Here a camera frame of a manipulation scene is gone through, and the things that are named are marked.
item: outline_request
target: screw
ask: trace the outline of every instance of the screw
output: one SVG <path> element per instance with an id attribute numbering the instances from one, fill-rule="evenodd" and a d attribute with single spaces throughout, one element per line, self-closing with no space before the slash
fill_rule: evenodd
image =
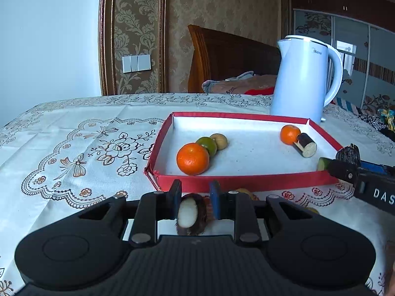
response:
<path id="1" fill-rule="evenodd" d="M 257 234 L 254 234 L 253 232 L 246 232 L 240 235 L 240 240 L 243 243 L 254 243 L 259 240 L 259 236 Z"/>
<path id="2" fill-rule="evenodd" d="M 140 232 L 138 234 L 134 234 L 132 236 L 132 242 L 134 243 L 146 243 L 151 240 L 151 236 L 149 234 Z"/>

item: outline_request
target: white kettle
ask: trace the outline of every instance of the white kettle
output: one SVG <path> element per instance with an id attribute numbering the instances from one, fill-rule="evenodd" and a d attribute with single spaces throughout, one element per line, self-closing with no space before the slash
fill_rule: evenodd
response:
<path id="1" fill-rule="evenodd" d="M 336 96 L 342 82 L 339 52 L 322 41 L 301 35 L 288 35 L 277 43 L 282 60 L 270 114 L 310 118 L 320 123 L 323 108 Z M 328 56 L 335 74 L 325 94 Z"/>

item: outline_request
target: wooden headboard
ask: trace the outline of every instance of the wooden headboard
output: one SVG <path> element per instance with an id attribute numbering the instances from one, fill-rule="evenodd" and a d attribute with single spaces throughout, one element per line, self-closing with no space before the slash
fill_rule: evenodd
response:
<path id="1" fill-rule="evenodd" d="M 188 80 L 188 92 L 203 93 L 206 80 L 225 80 L 246 71 L 277 74 L 280 50 L 230 33 L 188 25 L 195 47 Z"/>

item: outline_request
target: kettle spout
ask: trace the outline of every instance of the kettle spout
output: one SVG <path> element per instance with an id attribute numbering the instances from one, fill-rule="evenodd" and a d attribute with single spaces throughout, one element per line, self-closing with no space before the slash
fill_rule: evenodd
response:
<path id="1" fill-rule="evenodd" d="M 291 39 L 284 39 L 284 40 L 277 41 L 277 44 L 278 44 L 278 47 L 280 48 L 281 58 L 284 59 L 285 55 L 288 52 L 288 49 L 290 48 Z"/>

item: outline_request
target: tablecloth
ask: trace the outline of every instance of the tablecloth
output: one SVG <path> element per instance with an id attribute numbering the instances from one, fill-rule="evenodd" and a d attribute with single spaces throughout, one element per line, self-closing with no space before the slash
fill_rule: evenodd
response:
<path id="1" fill-rule="evenodd" d="M 269 96 L 237 94 L 71 99 L 37 105 L 0 129 L 0 296 L 23 286 L 13 254 L 29 232 L 116 193 L 134 200 L 153 191 L 143 169 L 171 112 L 268 114 L 270 103 Z M 357 116 L 335 105 L 328 105 L 323 116 L 321 127 L 343 146 L 357 144 L 362 159 L 395 165 L 394 143 Z M 338 183 L 257 195 L 276 193 L 366 235 L 377 254 L 367 284 L 383 295 L 395 259 L 395 219 L 355 199 L 353 192 Z"/>

